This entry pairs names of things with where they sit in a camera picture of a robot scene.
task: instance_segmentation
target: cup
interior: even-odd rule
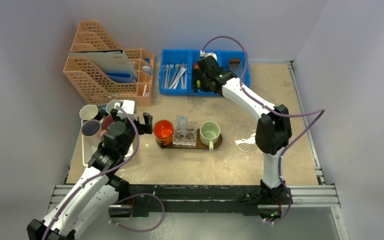
[[[199,128],[199,139],[201,143],[208,146],[209,150],[214,150],[214,144],[220,137],[220,126],[214,121],[206,121]]]
[[[167,146],[173,142],[173,132],[173,124],[168,120],[157,121],[153,127],[156,141],[161,144],[161,147]]]
[[[104,130],[108,130],[108,126],[110,126],[110,124],[114,123],[114,119],[113,119],[113,116],[111,115],[108,115],[106,116],[103,120],[102,120],[102,127]]]
[[[116,103],[122,103],[123,100],[111,100],[106,104],[105,111],[107,114],[111,115],[111,110],[115,108]]]
[[[100,112],[96,105],[88,104],[80,109],[78,115],[82,120],[88,121],[98,117],[100,115]]]
[[[86,121],[83,123],[83,126],[81,126],[81,134],[83,135],[83,139],[96,147],[101,142],[101,139],[98,137],[98,134],[101,130],[102,125],[96,119]]]

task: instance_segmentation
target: tabletop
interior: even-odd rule
[[[251,90],[263,99],[283,104],[289,113],[300,113],[294,83],[286,64],[250,64]],[[206,121],[218,123],[223,142],[214,151],[202,149],[162,149],[153,134],[139,137],[136,156],[116,173],[131,184],[184,185],[259,185],[263,176],[263,154],[253,141],[257,122],[243,109],[224,97],[168,96],[159,94],[158,81],[152,86],[153,106],[138,107],[159,120],[176,121],[188,117],[198,126]],[[290,119],[292,138],[301,133],[304,121]],[[287,185],[318,185],[314,156],[307,135],[285,154],[283,176]],[[77,140],[66,183],[76,183],[85,167],[82,164],[81,136]]]

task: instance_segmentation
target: black base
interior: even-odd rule
[[[258,205],[279,205],[289,201],[288,191],[282,185],[269,189],[262,183],[261,185],[130,184],[129,191],[131,195],[154,194],[161,199],[167,213],[240,213],[244,216],[263,217]],[[160,203],[154,197],[146,195],[135,197],[133,208],[133,217],[147,217],[150,212],[162,211]],[[273,213],[275,210],[270,208],[267,211]]]
[[[27,226],[27,235],[29,240],[42,240],[45,234],[46,226],[42,221],[33,219]],[[72,230],[67,236],[59,235],[55,231],[49,231],[46,240],[75,240],[74,234],[76,231]]]

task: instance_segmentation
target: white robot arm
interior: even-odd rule
[[[219,93],[239,105],[258,122],[255,141],[263,152],[264,170],[261,179],[269,189],[279,187],[282,184],[279,175],[282,175],[283,172],[283,165],[280,166],[279,170],[279,156],[292,136],[290,120],[277,117],[255,103],[244,93],[242,88],[245,88],[248,94],[275,111],[288,114],[288,109],[283,105],[275,106],[273,103],[262,99],[245,85],[241,87],[240,79],[229,70],[223,71],[223,68],[218,65],[217,60],[211,54],[205,55],[197,61],[197,64],[199,69],[192,73],[196,77],[192,79],[192,89],[195,92],[199,86],[203,92]]]
[[[85,228],[93,222],[98,214],[105,208],[115,203],[119,198],[119,193],[114,187],[107,185],[110,180],[107,175],[99,176],[82,186],[83,182],[101,171],[94,167],[87,167],[81,175],[78,182],[73,186],[65,198],[54,208],[43,220],[45,225],[50,223],[57,214],[58,209],[68,200],[67,198],[80,187],[73,199],[64,208],[58,219],[52,225],[51,230],[62,236],[69,236],[70,232],[75,230],[75,239],[80,239],[80,235]]]

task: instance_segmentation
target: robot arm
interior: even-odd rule
[[[262,182],[269,188],[274,189],[281,185],[279,179],[279,156],[284,147],[288,145],[289,138],[292,136],[291,122],[289,118],[278,117],[266,108],[255,103],[242,88],[254,98],[264,103],[267,107],[274,109],[282,114],[288,114],[288,109],[284,105],[275,106],[254,93],[252,90],[243,86],[241,88],[240,79],[230,70],[223,70],[217,60],[211,54],[197,61],[199,69],[192,72],[192,89],[194,92],[199,89],[203,92],[215,92],[230,99],[250,116],[257,121],[255,131],[255,143],[263,152],[263,176]]]
[[[152,133],[152,116],[144,113],[145,124],[140,124],[134,101],[125,100],[121,107],[133,119],[140,135]],[[33,219],[30,222],[27,227],[29,240],[43,239],[46,228],[53,220],[47,240],[80,239],[81,234],[102,211],[118,199],[130,195],[128,182],[114,175],[114,172],[104,174],[124,162],[135,138],[133,126],[121,111],[113,109],[111,115],[115,121],[109,125],[88,167],[56,208],[41,221]],[[98,174],[102,175],[84,183]]]

